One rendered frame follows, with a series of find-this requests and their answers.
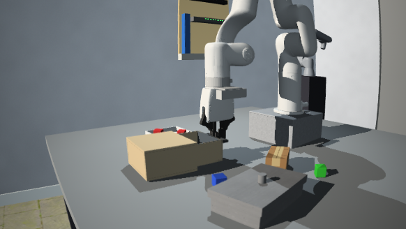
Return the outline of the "blue block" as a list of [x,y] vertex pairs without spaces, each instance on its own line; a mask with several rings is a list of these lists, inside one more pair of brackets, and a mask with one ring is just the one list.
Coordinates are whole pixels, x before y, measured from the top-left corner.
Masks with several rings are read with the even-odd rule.
[[219,184],[223,181],[227,180],[227,177],[223,173],[212,174],[212,185]]

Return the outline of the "brown cardboard box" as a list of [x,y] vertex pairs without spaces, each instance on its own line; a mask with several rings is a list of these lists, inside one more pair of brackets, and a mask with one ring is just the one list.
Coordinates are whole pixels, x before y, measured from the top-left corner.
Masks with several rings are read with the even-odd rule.
[[[287,169],[290,147],[271,146],[265,164]],[[288,161],[288,162],[287,162]]]

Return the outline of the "small green block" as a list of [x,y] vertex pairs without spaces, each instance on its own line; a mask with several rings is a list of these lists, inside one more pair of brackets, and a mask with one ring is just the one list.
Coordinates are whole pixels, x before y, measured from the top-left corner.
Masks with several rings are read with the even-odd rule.
[[315,164],[314,174],[316,177],[326,177],[326,166],[325,164]]

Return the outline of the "light wooden cabinet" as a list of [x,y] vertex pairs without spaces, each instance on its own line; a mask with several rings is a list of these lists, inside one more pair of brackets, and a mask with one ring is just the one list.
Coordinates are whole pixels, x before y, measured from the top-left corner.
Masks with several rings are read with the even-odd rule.
[[146,180],[197,171],[197,167],[223,160],[223,143],[210,133],[167,131],[126,137],[128,163]]

